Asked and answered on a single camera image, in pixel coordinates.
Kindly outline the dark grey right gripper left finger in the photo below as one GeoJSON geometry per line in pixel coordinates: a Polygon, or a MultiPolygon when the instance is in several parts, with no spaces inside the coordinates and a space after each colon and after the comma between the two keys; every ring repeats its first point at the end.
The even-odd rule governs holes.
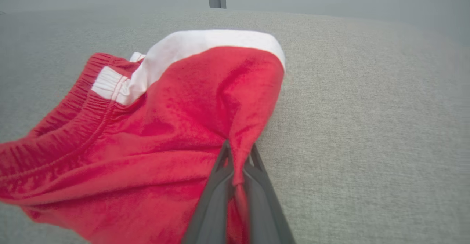
{"type": "Polygon", "coordinates": [[[228,202],[233,196],[233,175],[233,156],[229,140],[225,140],[184,234],[183,244],[228,242],[228,202]]]}

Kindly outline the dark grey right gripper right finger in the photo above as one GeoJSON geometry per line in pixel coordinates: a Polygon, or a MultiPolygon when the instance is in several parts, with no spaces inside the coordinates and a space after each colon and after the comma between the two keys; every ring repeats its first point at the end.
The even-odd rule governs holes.
{"type": "Polygon", "coordinates": [[[295,244],[292,231],[254,144],[243,166],[251,244],[295,244]]]}

